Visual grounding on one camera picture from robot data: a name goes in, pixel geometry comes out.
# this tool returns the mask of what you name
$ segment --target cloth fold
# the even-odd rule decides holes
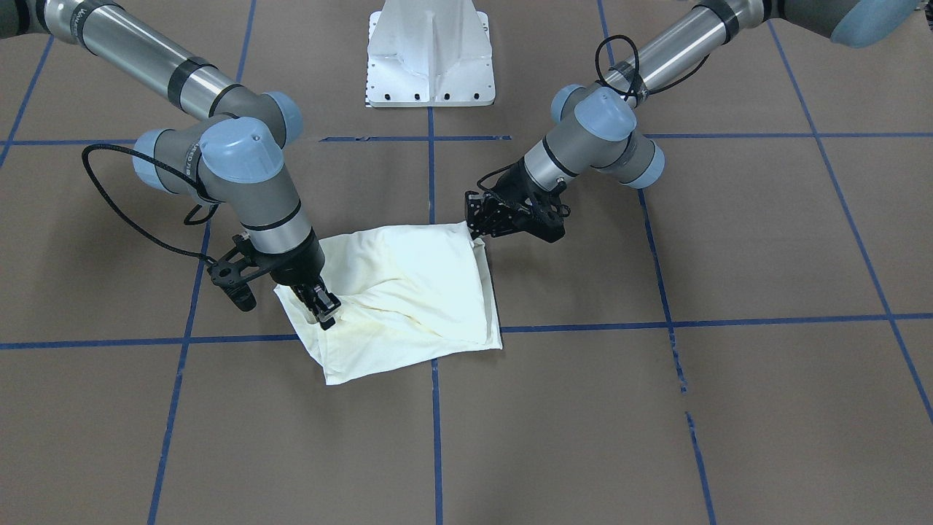
[[[485,245],[465,222],[385,226],[321,248],[321,276],[342,302],[333,327],[321,330],[290,288],[275,293],[328,385],[502,347]]]

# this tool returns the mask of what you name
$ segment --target white cloth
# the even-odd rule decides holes
[[[455,352],[501,348],[485,245],[465,222],[385,226],[321,239],[321,277],[342,306],[321,330],[291,289],[275,287],[328,385]]]

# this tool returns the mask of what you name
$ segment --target white plastic base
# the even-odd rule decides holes
[[[471,0],[387,0],[369,16],[366,104],[488,106],[489,17]]]

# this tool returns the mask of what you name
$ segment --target robotic arm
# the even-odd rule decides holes
[[[661,176],[664,155],[639,134],[633,108],[673,87],[692,66],[740,31],[772,18],[853,48],[871,45],[904,22],[914,0],[700,0],[693,10],[589,87],[571,84],[550,106],[557,123],[515,164],[480,179],[466,193],[474,237],[528,232],[548,242],[564,236],[569,209],[560,194],[594,168],[642,189]],[[505,172],[492,188],[482,185]]]
[[[324,252],[282,153],[303,127],[290,98],[249,91],[107,0],[0,0],[0,38],[24,33],[78,44],[201,121],[184,131],[147,132],[135,144],[194,185],[140,158],[133,159],[136,174],[203,206],[230,203],[244,234],[207,271],[241,310],[256,306],[248,282],[269,273],[292,288],[322,328],[334,324],[341,303],[321,278]],[[249,267],[257,270],[244,275]]]

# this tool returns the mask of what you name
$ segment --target blue joint cap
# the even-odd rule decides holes
[[[916,7],[916,0],[862,0],[829,39],[850,48],[865,48],[893,33]]]
[[[564,114],[564,106],[567,105],[567,99],[570,98],[570,94],[576,90],[582,89],[584,89],[583,86],[579,84],[570,84],[569,86],[563,86],[561,90],[554,95],[554,100],[550,101],[550,118],[555,124],[561,122],[561,115]]]
[[[142,136],[136,140],[136,144],[132,146],[133,149],[144,153],[150,157],[155,158],[156,156],[156,141],[159,140],[159,135],[162,135],[163,132],[168,131],[167,129],[160,130],[151,130],[143,133]],[[132,169],[136,170],[136,176],[140,178],[146,185],[159,190],[160,192],[169,192],[169,189],[162,184],[162,181],[159,179],[159,174],[156,172],[156,165],[150,163],[149,161],[144,161],[139,157],[132,158]]]
[[[624,184],[624,186],[642,190],[661,178],[661,173],[664,172],[664,152],[661,151],[661,147],[655,141],[652,140],[651,144],[654,144],[654,157],[651,158],[651,163],[637,179]]]
[[[214,124],[198,141],[207,167],[224,180],[257,184],[275,177],[285,165],[285,156],[269,127],[252,117]]]
[[[285,145],[288,146],[295,139],[304,133],[304,119],[301,117],[301,110],[290,96],[283,92],[265,92],[263,94],[275,101],[282,111],[282,118],[285,119]]]
[[[586,131],[609,142],[625,140],[638,125],[629,105],[605,86],[580,101],[574,115]]]

